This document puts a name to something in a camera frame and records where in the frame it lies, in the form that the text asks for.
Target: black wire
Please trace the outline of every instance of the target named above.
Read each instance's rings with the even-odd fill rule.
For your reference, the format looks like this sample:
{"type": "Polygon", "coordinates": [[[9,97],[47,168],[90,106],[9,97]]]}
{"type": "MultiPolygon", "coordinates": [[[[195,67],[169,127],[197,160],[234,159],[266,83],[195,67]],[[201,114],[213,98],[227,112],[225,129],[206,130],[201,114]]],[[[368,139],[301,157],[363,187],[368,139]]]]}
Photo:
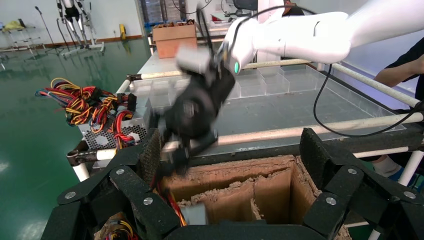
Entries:
{"type": "Polygon", "coordinates": [[[224,8],[223,8],[223,0],[221,0],[221,10],[222,10],[222,12],[223,12],[224,14],[227,14],[227,12],[226,12],[226,11],[224,11],[224,8]]]}
{"type": "MultiPolygon", "coordinates": [[[[262,10],[262,11],[260,11],[260,12],[256,13],[256,14],[253,14],[252,16],[250,16],[250,17],[248,17],[248,18],[245,18],[245,19],[243,19],[242,21],[240,21],[240,22],[238,23],[237,27],[235,28],[234,38],[232,39],[232,44],[231,44],[231,47],[230,47],[230,49],[229,49],[229,51],[228,51],[228,52],[229,52],[229,54],[231,55],[231,53],[233,52],[233,48],[234,48],[235,43],[236,43],[236,39],[237,39],[237,34],[238,34],[238,32],[239,32],[239,28],[240,28],[240,26],[241,26],[243,23],[245,23],[245,22],[247,22],[249,19],[251,19],[251,18],[255,18],[255,17],[257,17],[258,15],[261,15],[261,14],[263,14],[263,13],[266,13],[266,12],[269,12],[269,11],[272,11],[272,10],[276,10],[276,9],[281,9],[281,8],[284,8],[284,7],[285,7],[285,5],[273,6],[273,7],[267,8],[267,9],[265,9],[265,10],[262,10]]],[[[304,7],[301,7],[301,6],[297,6],[297,7],[298,7],[298,8],[300,8],[300,9],[302,9],[303,11],[306,11],[306,12],[308,12],[308,13],[312,14],[312,15],[315,15],[315,14],[316,14],[315,12],[313,12],[313,11],[311,11],[311,10],[309,10],[309,9],[306,9],[306,8],[304,8],[304,7]]],[[[423,103],[424,103],[424,101],[420,101],[420,102],[418,103],[418,105],[417,105],[417,106],[415,106],[415,108],[413,108],[413,109],[412,109],[412,110],[408,113],[408,115],[406,115],[404,118],[402,118],[401,120],[399,120],[399,121],[398,121],[398,122],[396,122],[395,124],[393,124],[393,125],[391,125],[391,126],[389,126],[389,127],[386,127],[386,128],[384,128],[384,129],[382,129],[382,130],[376,131],[376,132],[372,132],[372,133],[368,133],[368,134],[363,134],[363,135],[351,135],[351,134],[345,134],[345,133],[341,133],[341,132],[335,131],[335,130],[333,130],[333,129],[329,128],[328,126],[326,126],[325,124],[323,124],[323,123],[322,123],[322,122],[318,119],[318,117],[317,117],[317,103],[318,103],[318,99],[320,98],[320,95],[321,95],[321,93],[323,92],[324,87],[326,86],[327,81],[329,80],[330,72],[331,72],[331,70],[332,70],[332,67],[333,67],[333,65],[332,65],[332,64],[330,64],[329,69],[328,69],[327,76],[325,77],[325,81],[324,81],[324,83],[322,84],[321,89],[320,89],[320,90],[319,90],[319,92],[318,92],[318,95],[316,96],[315,102],[314,102],[314,104],[313,104],[313,117],[315,118],[316,122],[317,122],[319,125],[321,125],[323,128],[327,129],[328,131],[330,131],[330,132],[332,132],[332,133],[334,133],[334,134],[338,134],[338,135],[340,135],[340,136],[349,137],[349,138],[362,138],[362,137],[369,137],[369,136],[373,136],[373,135],[377,135],[377,134],[384,133],[385,131],[390,130],[390,129],[392,129],[392,128],[394,128],[394,127],[398,126],[398,125],[400,125],[401,123],[403,123],[403,122],[404,122],[405,120],[407,120],[407,119],[408,119],[408,118],[409,118],[412,114],[417,113],[417,112],[419,111],[419,109],[421,108],[421,106],[423,105],[423,103]]]]}
{"type": "MultiPolygon", "coordinates": [[[[236,43],[236,39],[237,39],[237,34],[239,33],[239,28],[240,28],[240,26],[241,26],[242,24],[244,24],[245,22],[247,22],[249,19],[255,18],[255,17],[257,17],[257,16],[259,16],[259,15],[261,15],[261,14],[264,14],[264,13],[267,13],[267,12],[269,12],[269,11],[276,10],[276,9],[282,9],[282,8],[284,8],[284,7],[285,7],[285,5],[273,6],[273,7],[267,8],[267,9],[265,9],[265,10],[259,11],[259,12],[255,13],[255,14],[253,14],[252,16],[250,16],[250,17],[248,17],[248,18],[245,18],[245,19],[241,20],[241,21],[237,24],[237,27],[235,28],[234,38],[232,39],[232,44],[231,44],[231,47],[230,47],[230,49],[229,49],[229,51],[228,51],[228,52],[229,52],[229,54],[231,55],[231,53],[233,52],[233,48],[234,48],[234,45],[235,45],[235,43],[236,43]]],[[[312,14],[312,15],[316,15],[316,14],[317,14],[316,12],[311,11],[311,10],[309,10],[309,9],[306,9],[306,8],[304,8],[304,7],[301,7],[301,6],[297,6],[297,7],[298,7],[298,8],[300,8],[300,9],[302,9],[303,11],[306,11],[306,12],[308,12],[308,13],[312,14]]]]}
{"type": "Polygon", "coordinates": [[[57,19],[56,19],[56,24],[57,24],[57,28],[59,29],[60,35],[62,36],[62,39],[63,39],[63,41],[65,42],[65,45],[66,45],[66,47],[67,47],[67,50],[68,50],[68,51],[70,51],[70,50],[69,50],[69,45],[68,45],[68,43],[66,42],[66,39],[65,39],[65,37],[64,37],[64,34],[62,33],[61,26],[59,26],[59,18],[57,18],[57,19]]]}
{"type": "Polygon", "coordinates": [[[206,38],[207,45],[208,45],[208,47],[209,47],[210,53],[211,53],[211,54],[214,54],[214,46],[212,45],[211,36],[210,36],[210,34],[209,34],[208,26],[206,25],[205,14],[204,14],[204,12],[202,11],[202,8],[197,7],[197,9],[196,9],[196,17],[197,17],[197,23],[198,23],[198,26],[199,26],[200,34],[201,34],[201,36],[202,36],[203,38],[206,38]],[[200,21],[200,16],[201,16],[201,18],[202,18],[202,20],[203,20],[204,29],[205,29],[205,32],[206,32],[206,37],[205,37],[205,35],[203,34],[203,28],[202,28],[202,23],[201,23],[201,21],[200,21]]]}
{"type": "MultiPolygon", "coordinates": [[[[200,8],[200,10],[203,10],[204,8],[206,8],[206,6],[208,6],[210,3],[212,2],[212,0],[209,0],[209,2],[207,2],[206,3],[206,5],[204,5],[202,8],[200,8]]],[[[180,12],[180,13],[182,13],[182,14],[195,14],[196,12],[197,12],[197,9],[196,9],[196,11],[194,11],[194,12],[184,12],[184,11],[181,11],[181,9],[179,9],[178,7],[177,7],[177,5],[175,4],[175,0],[172,0],[172,4],[173,4],[173,6],[180,12]]]]}
{"type": "Polygon", "coordinates": [[[407,119],[408,119],[408,118],[409,118],[412,114],[417,113],[417,112],[418,112],[418,110],[421,108],[421,106],[422,106],[422,105],[423,105],[423,103],[424,103],[424,101],[420,101],[420,102],[419,102],[419,104],[418,104],[416,107],[414,107],[414,108],[413,108],[413,109],[412,109],[412,110],[408,113],[408,115],[406,115],[404,118],[402,118],[401,120],[399,120],[399,121],[398,121],[398,122],[396,122],[395,124],[393,124],[393,125],[391,125],[391,126],[388,126],[388,127],[384,128],[384,129],[382,129],[382,130],[379,130],[379,131],[375,131],[375,132],[371,132],[371,133],[363,134],[363,135],[351,135],[351,134],[345,134],[345,133],[341,133],[341,132],[335,131],[335,130],[333,130],[333,129],[329,128],[328,126],[326,126],[324,123],[322,123],[322,122],[318,119],[318,117],[317,117],[317,103],[318,103],[318,99],[320,98],[321,93],[323,92],[324,87],[326,86],[326,83],[327,83],[327,81],[329,80],[330,72],[331,72],[331,70],[332,70],[332,67],[333,67],[333,65],[332,65],[332,64],[330,64],[329,69],[328,69],[327,76],[325,77],[325,80],[324,80],[324,83],[322,84],[321,89],[319,90],[318,95],[317,95],[317,96],[316,96],[316,98],[315,98],[315,102],[313,103],[313,117],[315,118],[316,122],[317,122],[319,125],[321,125],[323,128],[327,129],[328,131],[330,131],[330,132],[332,132],[332,133],[334,133],[334,134],[338,134],[338,135],[341,135],[341,136],[344,136],[344,137],[349,137],[349,138],[362,138],[362,137],[369,137],[369,136],[374,136],[374,135],[377,135],[377,134],[384,133],[385,131],[390,130],[390,129],[392,129],[392,128],[394,128],[394,127],[398,126],[399,124],[403,123],[403,122],[404,122],[405,120],[407,120],[407,119]]]}

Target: yellow object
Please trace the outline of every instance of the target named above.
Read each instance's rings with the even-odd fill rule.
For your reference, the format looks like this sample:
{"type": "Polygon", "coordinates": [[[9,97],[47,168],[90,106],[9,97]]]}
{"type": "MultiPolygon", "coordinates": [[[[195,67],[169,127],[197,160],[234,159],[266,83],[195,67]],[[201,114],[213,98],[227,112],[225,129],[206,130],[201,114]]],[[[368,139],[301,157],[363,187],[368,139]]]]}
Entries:
{"type": "Polygon", "coordinates": [[[119,24],[119,31],[120,31],[120,40],[124,41],[127,37],[127,31],[125,30],[125,26],[123,24],[119,24]]]}
{"type": "Polygon", "coordinates": [[[23,26],[18,21],[11,21],[3,27],[3,32],[7,32],[9,30],[19,30],[24,29],[23,26]]]}

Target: cardboard box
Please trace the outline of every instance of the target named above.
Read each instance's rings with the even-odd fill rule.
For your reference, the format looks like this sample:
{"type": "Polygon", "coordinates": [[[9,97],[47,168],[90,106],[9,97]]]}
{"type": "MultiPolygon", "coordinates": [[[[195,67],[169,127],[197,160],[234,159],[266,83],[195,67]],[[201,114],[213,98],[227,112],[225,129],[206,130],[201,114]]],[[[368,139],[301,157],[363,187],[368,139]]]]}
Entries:
{"type": "Polygon", "coordinates": [[[173,58],[180,44],[197,46],[195,25],[153,28],[153,41],[156,42],[160,59],[173,58]]]}
{"type": "MultiPolygon", "coordinates": [[[[300,158],[291,155],[190,168],[168,181],[181,208],[203,203],[211,224],[221,220],[302,224],[321,193],[300,158]]],[[[337,240],[351,240],[343,226],[337,240]]]]}

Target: epoxy floor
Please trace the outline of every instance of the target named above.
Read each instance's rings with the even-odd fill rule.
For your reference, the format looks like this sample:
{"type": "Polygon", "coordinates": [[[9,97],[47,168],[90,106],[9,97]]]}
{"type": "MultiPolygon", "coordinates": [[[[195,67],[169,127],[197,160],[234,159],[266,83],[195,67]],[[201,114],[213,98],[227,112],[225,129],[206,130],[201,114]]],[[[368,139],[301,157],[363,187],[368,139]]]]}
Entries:
{"type": "Polygon", "coordinates": [[[105,46],[104,55],[91,50],[67,59],[44,50],[36,60],[27,51],[0,53],[8,56],[6,70],[0,66],[0,239],[40,239],[56,197],[78,182],[65,156],[82,135],[56,102],[34,92],[56,77],[115,92],[150,56],[145,39],[105,46]]]}

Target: cable bundle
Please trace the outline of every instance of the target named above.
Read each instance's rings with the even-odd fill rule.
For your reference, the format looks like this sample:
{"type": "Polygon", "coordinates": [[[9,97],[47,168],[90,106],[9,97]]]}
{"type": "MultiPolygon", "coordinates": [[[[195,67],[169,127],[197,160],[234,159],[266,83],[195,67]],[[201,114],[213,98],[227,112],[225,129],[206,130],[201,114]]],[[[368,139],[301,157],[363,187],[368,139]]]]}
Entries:
{"type": "Polygon", "coordinates": [[[95,86],[79,87],[57,77],[51,81],[50,87],[36,91],[35,96],[54,99],[64,108],[70,126],[88,123],[93,133],[113,132],[117,149],[135,144],[134,138],[124,135],[121,130],[122,121],[132,119],[132,112],[136,110],[137,97],[132,93],[114,95],[95,86]],[[127,109],[118,112],[119,107],[127,109]]]}
{"type": "Polygon", "coordinates": [[[156,190],[156,193],[163,199],[165,202],[174,210],[175,214],[179,218],[181,227],[187,226],[187,222],[184,219],[183,213],[181,212],[180,207],[178,206],[177,201],[175,200],[174,195],[170,189],[166,186],[166,179],[156,180],[158,175],[156,174],[153,180],[150,183],[150,187],[156,190]]]}
{"type": "Polygon", "coordinates": [[[129,110],[123,110],[118,113],[113,123],[112,129],[116,139],[116,149],[120,150],[136,143],[134,137],[122,133],[121,123],[124,119],[132,119],[133,113],[129,110]]]}
{"type": "Polygon", "coordinates": [[[134,234],[131,225],[123,220],[114,221],[120,228],[115,231],[109,232],[104,240],[138,240],[139,237],[134,234]]]}

